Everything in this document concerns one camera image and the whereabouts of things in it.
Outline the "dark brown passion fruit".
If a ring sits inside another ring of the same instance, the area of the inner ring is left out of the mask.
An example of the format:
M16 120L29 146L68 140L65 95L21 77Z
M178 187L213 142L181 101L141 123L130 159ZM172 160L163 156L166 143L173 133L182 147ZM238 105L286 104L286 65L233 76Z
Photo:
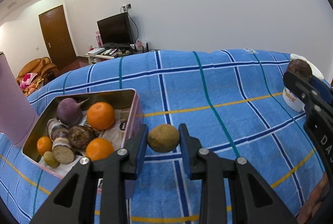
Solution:
M308 82L313 76L310 65L301 59L292 59L287 66L287 71L293 72L295 75Z

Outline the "large orange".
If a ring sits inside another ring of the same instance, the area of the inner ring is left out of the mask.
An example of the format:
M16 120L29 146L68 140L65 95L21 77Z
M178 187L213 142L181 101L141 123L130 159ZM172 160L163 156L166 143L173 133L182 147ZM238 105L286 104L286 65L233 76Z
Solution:
M89 157L92 161L105 159L114 153L113 145L110 141L103 138L93 139L86 148L86 157Z
M115 110L109 103L97 102L87 110L86 120L92 128L106 130L115 123Z

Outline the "sliced purple yam piece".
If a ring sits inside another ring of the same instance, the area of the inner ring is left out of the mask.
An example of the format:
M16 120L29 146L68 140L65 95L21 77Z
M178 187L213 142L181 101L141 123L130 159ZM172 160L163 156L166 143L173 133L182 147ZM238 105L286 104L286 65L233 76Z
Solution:
M61 164L70 164L75 160L75 153L69 143L65 141L54 142L52 155Z

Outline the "small green fruit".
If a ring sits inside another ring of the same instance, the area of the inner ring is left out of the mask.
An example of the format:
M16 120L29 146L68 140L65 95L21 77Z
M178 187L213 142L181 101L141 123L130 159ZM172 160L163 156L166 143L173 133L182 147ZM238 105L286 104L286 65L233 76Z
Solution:
M46 163L46 165L50 166L53 169L59 166L59 162L54 158L51 151L46 151L43 154L43 160Z

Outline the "purple cut taro piece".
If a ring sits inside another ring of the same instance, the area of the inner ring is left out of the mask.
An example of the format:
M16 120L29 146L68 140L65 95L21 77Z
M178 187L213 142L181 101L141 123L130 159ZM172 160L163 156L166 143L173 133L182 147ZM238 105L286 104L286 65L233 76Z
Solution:
M59 144L70 145L68 139L68 127L58 119L50 119L47 122L47 133L54 146Z

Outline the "small orange tangerine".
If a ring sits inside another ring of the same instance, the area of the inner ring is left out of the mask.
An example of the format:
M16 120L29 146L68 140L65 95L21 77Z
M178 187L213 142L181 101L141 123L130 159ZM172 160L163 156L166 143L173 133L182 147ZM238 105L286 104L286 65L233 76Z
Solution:
M43 154L47 151L52 150L52 141L48 136L42 136L38 139L36 148L38 153L43 156Z

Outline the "purple round turnip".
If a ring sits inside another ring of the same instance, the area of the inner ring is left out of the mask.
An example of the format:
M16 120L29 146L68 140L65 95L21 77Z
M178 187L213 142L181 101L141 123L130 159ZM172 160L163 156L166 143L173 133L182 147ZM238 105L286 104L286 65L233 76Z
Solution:
M73 98L61 100L56 109L57 118L65 125L74 126L82 118L81 106L86 101L88 101L88 99L81 102L77 102Z

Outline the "brown kiwi fruit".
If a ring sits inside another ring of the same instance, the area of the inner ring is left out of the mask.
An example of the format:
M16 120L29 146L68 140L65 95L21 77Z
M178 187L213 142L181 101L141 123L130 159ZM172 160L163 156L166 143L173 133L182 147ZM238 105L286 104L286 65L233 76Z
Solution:
M153 128L147 137L150 148L158 153L171 152L180 141L179 131L170 124L161 124Z

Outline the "printed paper sheet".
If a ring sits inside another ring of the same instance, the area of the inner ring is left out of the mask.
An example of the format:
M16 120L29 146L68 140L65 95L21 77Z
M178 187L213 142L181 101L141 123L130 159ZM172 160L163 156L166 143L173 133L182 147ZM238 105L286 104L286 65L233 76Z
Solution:
M115 123L107 130L102 130L102 131L96 130L95 132L97 134L97 137L107 139L108 141L111 142L115 150L119 149L125 137L125 129L126 129L126 123L129 118L129 113L130 113L129 108L116 109ZM83 156L86 156L85 151L78 151L75 154L75 159L73 162L71 162L70 164L59 164L55 168L52 168L49 165L47 165L43 157L41 157L38 163L43 168L46 168L46 170L53 173L54 176L57 176L58 178L63 178Z

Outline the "pink rectangular tin box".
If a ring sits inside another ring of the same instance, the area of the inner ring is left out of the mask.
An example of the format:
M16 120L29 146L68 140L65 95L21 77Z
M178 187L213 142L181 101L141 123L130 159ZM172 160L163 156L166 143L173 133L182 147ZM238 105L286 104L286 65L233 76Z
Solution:
M87 120L87 111L99 102L114 108L115 120L108 129L95 129ZM127 140L139 132L141 111L134 89L57 96L41 113L22 153L38 167L62 179L86 155L87 145L94 138L108 140L114 150L125 147Z

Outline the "blue plaid blanket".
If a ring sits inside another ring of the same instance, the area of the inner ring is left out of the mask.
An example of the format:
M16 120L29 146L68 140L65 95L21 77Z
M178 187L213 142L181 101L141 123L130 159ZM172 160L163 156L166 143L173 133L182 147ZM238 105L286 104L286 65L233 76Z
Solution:
M288 63L289 54L268 51L156 51L70 71L28 101L41 114L56 96L133 88L150 130L185 123L220 157L245 157L296 215L323 165L305 137L305 114L283 100ZM18 223L29 223L59 182L1 133L1 199ZM198 222L201 182L187 179L179 147L166 154L147 148L135 184L130 223Z

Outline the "pink cylindrical thermos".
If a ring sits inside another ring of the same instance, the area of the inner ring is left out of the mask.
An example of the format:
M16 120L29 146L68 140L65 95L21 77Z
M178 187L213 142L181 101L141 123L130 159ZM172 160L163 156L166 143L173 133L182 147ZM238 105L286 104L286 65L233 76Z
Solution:
M4 53L0 65L1 132L15 147L22 147L38 114L21 92Z

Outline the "pink floral cushion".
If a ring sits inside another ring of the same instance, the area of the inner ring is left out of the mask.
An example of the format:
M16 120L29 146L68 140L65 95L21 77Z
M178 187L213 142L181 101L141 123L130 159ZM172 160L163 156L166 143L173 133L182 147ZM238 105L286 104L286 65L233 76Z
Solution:
M36 76L36 73L27 73L20 82L20 88L23 90L26 89Z

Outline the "white tv stand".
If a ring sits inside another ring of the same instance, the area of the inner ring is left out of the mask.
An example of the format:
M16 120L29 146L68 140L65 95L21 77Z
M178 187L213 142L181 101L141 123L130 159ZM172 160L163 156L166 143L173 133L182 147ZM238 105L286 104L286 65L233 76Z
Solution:
M87 58L89 65L92 65L106 60L123 58L125 56L136 55L136 54L143 54L150 51L152 50L148 50L143 47L140 50L103 49L99 47L89 51L88 53L85 54L84 57Z

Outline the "brown wooden door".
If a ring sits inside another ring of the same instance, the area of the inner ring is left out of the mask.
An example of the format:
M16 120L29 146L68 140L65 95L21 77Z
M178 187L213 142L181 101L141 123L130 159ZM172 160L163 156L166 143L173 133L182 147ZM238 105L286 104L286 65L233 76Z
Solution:
M40 27L51 61L59 70L76 61L63 5L38 15Z

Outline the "black television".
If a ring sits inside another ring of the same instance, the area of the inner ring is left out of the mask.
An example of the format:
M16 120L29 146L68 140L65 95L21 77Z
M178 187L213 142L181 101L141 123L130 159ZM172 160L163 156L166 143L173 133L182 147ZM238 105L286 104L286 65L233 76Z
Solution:
M103 46L130 45L134 37L130 26L129 15L123 12L97 21Z

